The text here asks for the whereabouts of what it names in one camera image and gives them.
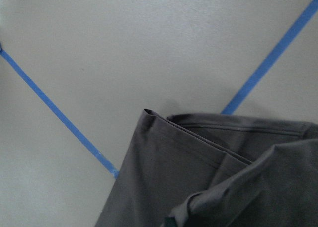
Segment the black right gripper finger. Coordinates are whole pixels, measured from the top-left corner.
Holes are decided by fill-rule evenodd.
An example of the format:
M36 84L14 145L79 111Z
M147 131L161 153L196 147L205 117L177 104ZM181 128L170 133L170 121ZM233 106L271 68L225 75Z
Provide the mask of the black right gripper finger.
M166 217L164 219L164 227L176 227L176 220L174 217Z

